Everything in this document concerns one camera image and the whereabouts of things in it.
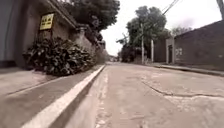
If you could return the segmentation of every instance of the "road crack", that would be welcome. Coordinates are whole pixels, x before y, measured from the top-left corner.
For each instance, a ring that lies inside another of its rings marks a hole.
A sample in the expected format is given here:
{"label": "road crack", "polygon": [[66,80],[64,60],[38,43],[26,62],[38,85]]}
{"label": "road crack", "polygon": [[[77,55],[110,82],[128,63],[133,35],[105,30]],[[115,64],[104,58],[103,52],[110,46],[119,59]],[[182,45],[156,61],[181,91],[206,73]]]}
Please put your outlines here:
{"label": "road crack", "polygon": [[165,96],[165,97],[178,97],[178,98],[198,98],[198,97],[208,97],[208,98],[222,98],[224,99],[224,96],[222,95],[213,95],[213,94],[175,94],[175,93],[167,93],[165,91],[161,91],[159,89],[156,89],[152,86],[150,86],[147,82],[141,81],[144,85],[152,89],[153,91]]}

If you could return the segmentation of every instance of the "asphalt road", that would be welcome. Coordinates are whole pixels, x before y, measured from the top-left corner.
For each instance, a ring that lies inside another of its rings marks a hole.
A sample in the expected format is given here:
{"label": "asphalt road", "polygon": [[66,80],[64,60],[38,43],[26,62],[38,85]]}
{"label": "asphalt road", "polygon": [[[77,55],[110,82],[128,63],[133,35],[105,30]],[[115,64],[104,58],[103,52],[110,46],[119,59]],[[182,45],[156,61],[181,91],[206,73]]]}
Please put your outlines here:
{"label": "asphalt road", "polygon": [[223,106],[223,77],[112,63],[66,128],[224,128]]}

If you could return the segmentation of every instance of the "yellow sign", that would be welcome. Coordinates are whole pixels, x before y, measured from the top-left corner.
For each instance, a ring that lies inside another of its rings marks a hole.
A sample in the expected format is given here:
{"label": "yellow sign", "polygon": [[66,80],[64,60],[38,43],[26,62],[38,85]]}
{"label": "yellow sign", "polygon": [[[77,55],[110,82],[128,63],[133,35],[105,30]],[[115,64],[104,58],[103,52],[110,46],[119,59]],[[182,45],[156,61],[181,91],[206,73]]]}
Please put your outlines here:
{"label": "yellow sign", "polygon": [[54,14],[47,14],[42,16],[40,30],[51,29],[54,19]]}

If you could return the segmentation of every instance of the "shrub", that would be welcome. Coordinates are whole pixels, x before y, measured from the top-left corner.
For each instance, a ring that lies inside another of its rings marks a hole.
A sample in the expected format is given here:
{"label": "shrub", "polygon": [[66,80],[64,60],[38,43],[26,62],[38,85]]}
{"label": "shrub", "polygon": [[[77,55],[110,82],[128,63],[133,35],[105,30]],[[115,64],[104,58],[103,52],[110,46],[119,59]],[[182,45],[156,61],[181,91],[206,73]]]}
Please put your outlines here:
{"label": "shrub", "polygon": [[89,53],[61,38],[37,40],[23,56],[28,67],[54,76],[73,75],[94,64]]}

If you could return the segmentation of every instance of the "building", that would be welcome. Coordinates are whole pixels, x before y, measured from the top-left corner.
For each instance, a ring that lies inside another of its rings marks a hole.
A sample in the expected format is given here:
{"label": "building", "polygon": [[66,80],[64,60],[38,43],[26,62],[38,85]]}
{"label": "building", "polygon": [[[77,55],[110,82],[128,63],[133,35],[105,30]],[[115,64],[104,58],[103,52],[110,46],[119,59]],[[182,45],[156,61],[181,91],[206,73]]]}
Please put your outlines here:
{"label": "building", "polygon": [[22,54],[40,34],[41,17],[48,13],[54,13],[52,35],[44,35],[77,40],[94,53],[97,44],[86,38],[86,31],[74,31],[78,24],[57,0],[1,0],[0,67],[25,65]]}
{"label": "building", "polygon": [[167,63],[224,70],[224,21],[167,40]]}

